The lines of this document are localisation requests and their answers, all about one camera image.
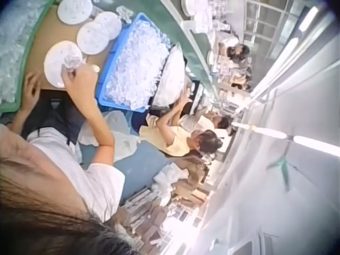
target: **white shirt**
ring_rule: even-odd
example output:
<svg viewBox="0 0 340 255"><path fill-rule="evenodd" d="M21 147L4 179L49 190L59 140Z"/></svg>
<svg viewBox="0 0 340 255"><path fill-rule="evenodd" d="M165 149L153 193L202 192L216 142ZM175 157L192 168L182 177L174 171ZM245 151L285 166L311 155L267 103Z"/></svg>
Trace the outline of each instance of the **white shirt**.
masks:
<svg viewBox="0 0 340 255"><path fill-rule="evenodd" d="M77 161L74 144L66 144L66 137L52 127L35 131L27 141L38 147L69 178L88 209L105 222L117 211L125 176L117 168L100 163L83 170Z"/></svg>
<svg viewBox="0 0 340 255"><path fill-rule="evenodd" d="M188 131L189 133L192 133L195 130L205 131L205 130L215 129L213 122L205 118L204 116L201 116L200 119L196 121L194 115L188 115L188 114L184 115L180 119L180 126L184 128L186 131Z"/></svg>

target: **blue floor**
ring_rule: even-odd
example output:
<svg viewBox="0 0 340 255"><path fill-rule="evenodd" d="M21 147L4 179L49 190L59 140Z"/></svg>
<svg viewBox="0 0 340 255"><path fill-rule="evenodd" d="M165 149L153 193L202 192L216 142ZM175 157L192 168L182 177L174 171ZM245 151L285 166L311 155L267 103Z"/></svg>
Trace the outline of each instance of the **blue floor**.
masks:
<svg viewBox="0 0 340 255"><path fill-rule="evenodd" d="M123 111L123 113L130 124L132 112ZM81 145L80 148L84 164L89 165L96 147ZM169 159L150 143L142 141L138 144L137 151L132 156L115 163L115 167L125 174L122 200L129 198L144 186L150 185L152 178L168 163Z"/></svg>

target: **hair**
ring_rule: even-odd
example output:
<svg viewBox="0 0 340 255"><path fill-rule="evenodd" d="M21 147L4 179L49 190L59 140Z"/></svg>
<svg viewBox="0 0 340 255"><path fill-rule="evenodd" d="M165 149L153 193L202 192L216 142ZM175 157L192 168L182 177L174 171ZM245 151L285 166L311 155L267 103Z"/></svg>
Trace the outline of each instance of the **hair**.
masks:
<svg viewBox="0 0 340 255"><path fill-rule="evenodd" d="M250 54L250 48L245 44L241 44L241 46L242 46L241 55L244 56L244 58L248 57L248 55Z"/></svg>
<svg viewBox="0 0 340 255"><path fill-rule="evenodd" d="M223 116L220 120L220 122L218 122L217 124L217 128L218 129L226 129L228 128L230 125L230 120L228 116Z"/></svg>
<svg viewBox="0 0 340 255"><path fill-rule="evenodd" d="M199 135L200 137L200 152L206 154L213 154L222 147L222 141L217 137L212 130L206 130Z"/></svg>
<svg viewBox="0 0 340 255"><path fill-rule="evenodd" d="M28 166L0 158L2 171ZM10 255L139 255L115 227L96 215L71 216L43 194L1 176L2 254Z"/></svg>
<svg viewBox="0 0 340 255"><path fill-rule="evenodd" d="M230 86L233 87L233 88L237 88L237 89L241 89L242 90L242 85L241 84L232 83Z"/></svg>

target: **white round disc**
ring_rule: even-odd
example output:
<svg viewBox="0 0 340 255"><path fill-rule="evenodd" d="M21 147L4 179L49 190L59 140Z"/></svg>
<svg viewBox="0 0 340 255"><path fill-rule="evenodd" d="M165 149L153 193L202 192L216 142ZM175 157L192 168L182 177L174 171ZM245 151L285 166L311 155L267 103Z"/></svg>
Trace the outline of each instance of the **white round disc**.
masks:
<svg viewBox="0 0 340 255"><path fill-rule="evenodd" d="M113 12L102 12L96 18L95 22L105 27L110 36L110 40L116 39L122 31L122 21L117 14Z"/></svg>
<svg viewBox="0 0 340 255"><path fill-rule="evenodd" d="M58 7L59 19L68 25L84 22L91 16L93 10L91 0L63 0Z"/></svg>
<svg viewBox="0 0 340 255"><path fill-rule="evenodd" d="M194 16L197 11L195 0L181 0L182 10L188 17Z"/></svg>
<svg viewBox="0 0 340 255"><path fill-rule="evenodd" d="M110 41L108 30L92 21L83 25L76 36L76 43L87 55L102 52Z"/></svg>
<svg viewBox="0 0 340 255"><path fill-rule="evenodd" d="M57 88L64 88L61 76L62 65L65 64L67 57L79 58L83 56L78 46L71 41L61 41L55 44L46 54L44 60L44 74L49 83Z"/></svg>

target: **blue basket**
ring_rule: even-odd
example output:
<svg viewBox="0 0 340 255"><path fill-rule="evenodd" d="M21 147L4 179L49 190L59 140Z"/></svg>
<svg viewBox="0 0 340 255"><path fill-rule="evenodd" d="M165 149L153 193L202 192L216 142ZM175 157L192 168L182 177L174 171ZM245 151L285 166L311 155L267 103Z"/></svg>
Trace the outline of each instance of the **blue basket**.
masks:
<svg viewBox="0 0 340 255"><path fill-rule="evenodd" d="M99 81L96 88L96 98L100 105L102 106L108 106L108 107L114 107L118 109L123 110L129 110L134 112L145 112L146 108L139 108L132 110L129 106L123 105L123 104L117 104L112 100L105 99L105 89L106 84L110 78L110 74L115 67L116 61L122 51L123 46L126 44L129 34L132 31L133 27L135 26L136 22L142 20L149 22L153 27L156 28L155 24L144 14L139 13L136 18L133 20L131 24L124 25L122 28L122 31L120 35L118 36L116 42L113 44L111 51L109 52L109 55L107 57L107 60L105 62L103 71L99 77Z"/></svg>

